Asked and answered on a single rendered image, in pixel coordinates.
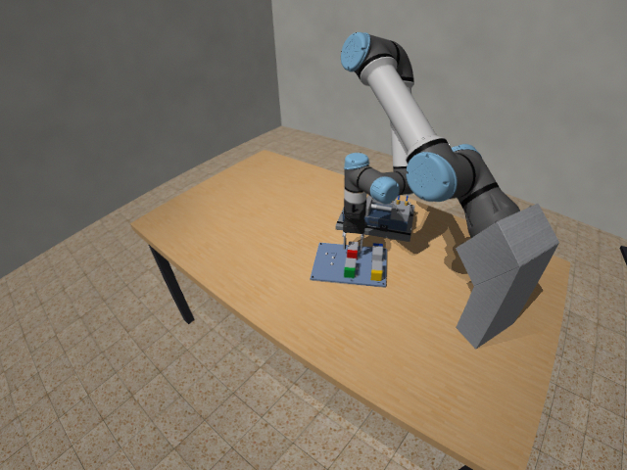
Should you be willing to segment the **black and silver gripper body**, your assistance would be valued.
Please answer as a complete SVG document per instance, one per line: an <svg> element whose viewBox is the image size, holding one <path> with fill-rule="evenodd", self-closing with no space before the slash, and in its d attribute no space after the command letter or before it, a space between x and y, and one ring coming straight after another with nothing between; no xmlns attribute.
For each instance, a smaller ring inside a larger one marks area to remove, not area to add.
<svg viewBox="0 0 627 470"><path fill-rule="evenodd" d="M344 188L345 219L343 223L343 231L345 233L364 233L365 221L363 220L366 214L366 197L367 194L365 193L350 193ZM356 205L356 210L354 204Z"/></svg>

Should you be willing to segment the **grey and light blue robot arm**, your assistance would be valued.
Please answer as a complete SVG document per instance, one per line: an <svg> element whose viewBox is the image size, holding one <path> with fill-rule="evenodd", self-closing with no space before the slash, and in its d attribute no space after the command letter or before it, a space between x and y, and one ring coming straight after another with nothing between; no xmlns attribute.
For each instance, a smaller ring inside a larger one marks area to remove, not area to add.
<svg viewBox="0 0 627 470"><path fill-rule="evenodd" d="M413 72L401 45L355 32L343 45L341 63L371 87L390 119L394 171L379 172L369 166L367 155L349 154L344 166L348 192L364 191L385 205L412 192L427 202L458 198L471 238L520 211L473 146L451 148L444 137L436 135L411 95Z"/></svg>

